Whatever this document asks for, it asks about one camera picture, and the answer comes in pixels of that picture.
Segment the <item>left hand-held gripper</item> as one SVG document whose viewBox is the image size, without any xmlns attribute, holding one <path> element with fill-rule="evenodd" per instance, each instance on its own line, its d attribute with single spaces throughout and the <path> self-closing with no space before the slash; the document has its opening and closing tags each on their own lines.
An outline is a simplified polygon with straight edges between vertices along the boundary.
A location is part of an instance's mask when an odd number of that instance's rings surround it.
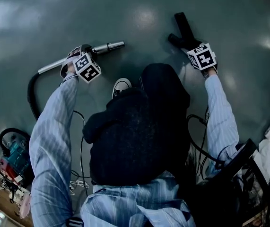
<svg viewBox="0 0 270 227">
<path fill-rule="evenodd" d="M 92 82 L 101 75 L 101 68 L 94 61 L 97 59 L 96 50 L 89 44 L 83 44 L 73 49 L 61 66 L 60 75 L 65 78 L 68 64 L 72 63 L 76 75 L 86 83 Z"/>
</svg>

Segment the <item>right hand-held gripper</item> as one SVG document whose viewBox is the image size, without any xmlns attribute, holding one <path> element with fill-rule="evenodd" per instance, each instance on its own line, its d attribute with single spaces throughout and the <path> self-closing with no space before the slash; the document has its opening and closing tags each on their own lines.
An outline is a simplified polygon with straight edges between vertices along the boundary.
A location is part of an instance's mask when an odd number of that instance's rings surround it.
<svg viewBox="0 0 270 227">
<path fill-rule="evenodd" d="M 215 67 L 217 65 L 216 55 L 212 51 L 210 44 L 202 44 L 202 41 L 196 38 L 191 38 L 189 41 L 189 46 L 191 51 L 187 52 L 187 55 L 191 61 L 194 68 L 203 71 L 210 67 Z"/>
</svg>

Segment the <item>black vacuum hose metal wand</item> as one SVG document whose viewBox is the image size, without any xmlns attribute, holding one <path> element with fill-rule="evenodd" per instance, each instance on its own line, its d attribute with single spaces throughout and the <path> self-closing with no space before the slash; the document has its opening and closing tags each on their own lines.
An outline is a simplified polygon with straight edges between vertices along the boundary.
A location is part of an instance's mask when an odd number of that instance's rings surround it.
<svg viewBox="0 0 270 227">
<path fill-rule="evenodd" d="M 110 51 L 116 50 L 118 48 L 122 48 L 125 46 L 125 42 L 124 41 L 119 41 L 119 42 L 115 42 L 115 43 L 107 43 L 107 44 L 103 44 L 100 46 L 96 46 L 94 47 L 94 49 L 97 52 L 97 55 L 100 54 L 105 54 L 105 53 L 109 53 Z M 47 71 L 50 71 L 52 69 L 55 69 L 59 66 L 62 66 L 63 62 L 66 60 L 67 58 L 63 58 L 61 60 L 55 61 L 47 66 L 44 66 L 42 68 L 40 68 L 38 70 L 38 72 L 32 76 L 32 78 L 30 79 L 29 83 L 28 83 L 28 87 L 27 87 L 27 101 L 30 105 L 30 108 L 32 110 L 32 113 L 35 117 L 36 120 L 38 120 L 41 112 L 38 108 L 38 104 L 36 101 L 36 97 L 35 97 L 35 83 L 37 81 L 37 79 L 43 74 L 46 73 Z"/>
</svg>

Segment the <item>person's right forearm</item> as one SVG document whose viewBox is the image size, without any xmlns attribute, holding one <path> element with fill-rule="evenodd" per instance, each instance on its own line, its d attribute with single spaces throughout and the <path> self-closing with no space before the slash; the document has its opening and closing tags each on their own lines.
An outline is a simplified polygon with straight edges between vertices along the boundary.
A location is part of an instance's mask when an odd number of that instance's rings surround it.
<svg viewBox="0 0 270 227">
<path fill-rule="evenodd" d="M 209 120 L 207 141 L 209 154 L 220 160 L 236 154 L 239 135 L 234 114 L 214 68 L 207 71 L 205 88 L 208 94 Z"/>
</svg>

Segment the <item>person's left forearm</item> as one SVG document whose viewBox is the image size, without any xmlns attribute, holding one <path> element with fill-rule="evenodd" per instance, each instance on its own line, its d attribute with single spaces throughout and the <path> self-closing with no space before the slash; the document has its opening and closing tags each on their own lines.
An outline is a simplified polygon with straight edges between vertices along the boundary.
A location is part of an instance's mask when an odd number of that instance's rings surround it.
<svg viewBox="0 0 270 227">
<path fill-rule="evenodd" d="M 74 66 L 69 63 L 64 80 L 48 99 L 33 128 L 29 144 L 32 158 L 42 153 L 70 150 L 70 124 L 77 86 Z"/>
</svg>

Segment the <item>red vacuum cleaner canister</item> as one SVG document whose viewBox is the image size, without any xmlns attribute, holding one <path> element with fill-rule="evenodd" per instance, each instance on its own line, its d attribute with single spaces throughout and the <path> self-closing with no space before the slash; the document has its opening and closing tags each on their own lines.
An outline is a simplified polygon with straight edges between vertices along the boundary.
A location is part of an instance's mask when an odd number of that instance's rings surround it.
<svg viewBox="0 0 270 227">
<path fill-rule="evenodd" d="M 34 179 L 29 140 L 30 135 L 16 128 L 7 128 L 0 133 L 0 147 L 3 153 L 1 169 L 14 183 L 25 189 Z"/>
</svg>

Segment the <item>person's black white sneaker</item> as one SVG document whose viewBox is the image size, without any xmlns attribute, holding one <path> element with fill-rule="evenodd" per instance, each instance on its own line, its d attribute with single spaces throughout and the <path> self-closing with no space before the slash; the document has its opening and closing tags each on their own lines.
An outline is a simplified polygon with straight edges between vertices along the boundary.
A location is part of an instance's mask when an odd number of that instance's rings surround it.
<svg viewBox="0 0 270 227">
<path fill-rule="evenodd" d="M 127 78 L 118 79 L 113 87 L 112 99 L 118 99 L 126 96 L 131 88 L 132 84 Z"/>
</svg>

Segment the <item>person's black trousers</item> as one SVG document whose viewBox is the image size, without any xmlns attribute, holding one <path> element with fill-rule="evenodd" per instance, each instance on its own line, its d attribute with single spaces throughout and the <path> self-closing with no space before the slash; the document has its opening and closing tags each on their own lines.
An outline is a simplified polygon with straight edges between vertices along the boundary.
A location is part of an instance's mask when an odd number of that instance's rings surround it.
<svg viewBox="0 0 270 227">
<path fill-rule="evenodd" d="M 95 184 L 146 184 L 164 171 L 182 180 L 189 150 L 186 111 L 190 95 L 168 64 L 148 65 L 135 87 L 92 115 L 83 136 L 92 145 Z"/>
</svg>

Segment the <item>black chair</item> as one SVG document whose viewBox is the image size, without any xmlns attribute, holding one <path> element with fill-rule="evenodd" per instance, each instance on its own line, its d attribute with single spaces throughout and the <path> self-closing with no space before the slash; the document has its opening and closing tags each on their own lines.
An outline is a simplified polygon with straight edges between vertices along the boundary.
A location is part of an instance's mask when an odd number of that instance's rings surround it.
<svg viewBox="0 0 270 227">
<path fill-rule="evenodd" d="M 198 187 L 196 227 L 270 227 L 270 188 L 253 159 L 252 140 L 236 146 L 236 156 Z"/>
</svg>

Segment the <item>person's striped shirt torso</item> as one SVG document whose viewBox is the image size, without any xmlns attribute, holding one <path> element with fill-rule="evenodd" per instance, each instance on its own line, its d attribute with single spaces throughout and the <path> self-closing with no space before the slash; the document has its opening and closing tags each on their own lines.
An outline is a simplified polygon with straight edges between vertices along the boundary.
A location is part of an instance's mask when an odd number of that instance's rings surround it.
<svg viewBox="0 0 270 227">
<path fill-rule="evenodd" d="M 144 185 L 96 185 L 80 215 L 85 227 L 196 227 L 178 190 L 169 172 Z"/>
</svg>

